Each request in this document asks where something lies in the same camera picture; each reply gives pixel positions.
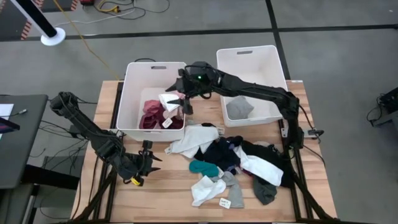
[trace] gray floor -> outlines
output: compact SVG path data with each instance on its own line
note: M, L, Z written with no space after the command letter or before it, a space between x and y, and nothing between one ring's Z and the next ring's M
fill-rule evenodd
M162 9L161 1L138 0L138 5ZM148 14L136 21L111 19L79 24L84 34L154 32L201 29L270 27L264 1L170 0L170 11ZM398 3L389 0L272 1L279 27L352 26L398 23ZM87 9L69 12L73 20L104 16ZM46 13L52 23L64 22L59 12ZM75 34L64 26L68 35ZM31 36L38 35L35 30ZM343 220L395 223L398 220L398 132L389 125L372 128L366 113L375 99L398 83L398 31L358 30L294 32L281 34L292 79L304 80L318 128L324 129L322 153L338 216ZM274 45L272 34L188 35L88 40L91 48L122 77L137 58L192 63L206 60L216 65L216 51L228 47ZM113 77L86 51L80 40L66 40L56 47L40 42L0 42L1 94L72 91L96 101L103 80ZM95 106L81 109L93 117ZM47 110L44 119L67 127L69 122ZM39 132L32 155L44 155L75 142ZM44 157L29 163L41 165ZM60 201L49 196L46 201ZM72 203L49 205L43 211L67 217ZM35 223L56 222L39 212Z

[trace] wooden tabletop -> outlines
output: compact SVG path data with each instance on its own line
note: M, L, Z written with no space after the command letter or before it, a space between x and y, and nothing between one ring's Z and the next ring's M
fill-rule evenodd
M103 82L94 118L94 122L100 128L108 129L111 123L117 85L117 81ZM301 81L287 81L287 86L289 91L300 98L300 104L304 107L312 122L304 84ZM195 113L187 116L187 119L193 119L196 123L210 122L216 126L224 127L219 95L213 94L212 98L206 101L201 98L194 98L192 106ZM303 113L300 113L298 120L302 128L309 128ZM241 135L245 140L251 142L267 141L282 150L277 122L225 129L224 136L236 135ZM306 139L304 143L320 154L316 140ZM190 159L180 154L167 156L164 149L169 144L169 142L154 142L152 150L163 162L154 162L153 166L160 167L161 170L146 177L143 187L123 184L122 179L118 177L111 222L289 222L295 220L289 189L278 187L275 200L268 205L262 205L253 193L251 177L246 174L236 176L243 191L244 208L225 209L218 205L221 197L227 197L228 188L224 193L203 203L200 207L191 206L193 201L191 186L201 179L201 174L192 174L189 171ZM124 140L126 152L137 153L141 149L141 145L141 142L131 138ZM301 149L301 155L308 190L329 215L336 217L335 206L322 161L306 149ZM96 155L89 145L81 172L81 199L77 216L88 204L93 178L93 195L98 187L102 162L99 161L96 175L93 176L95 160ZM299 190L297 192L302 217L306 217L302 194ZM78 197L79 191L76 193L72 213L75 212ZM100 218L104 217L107 198L108 191L104 194Z

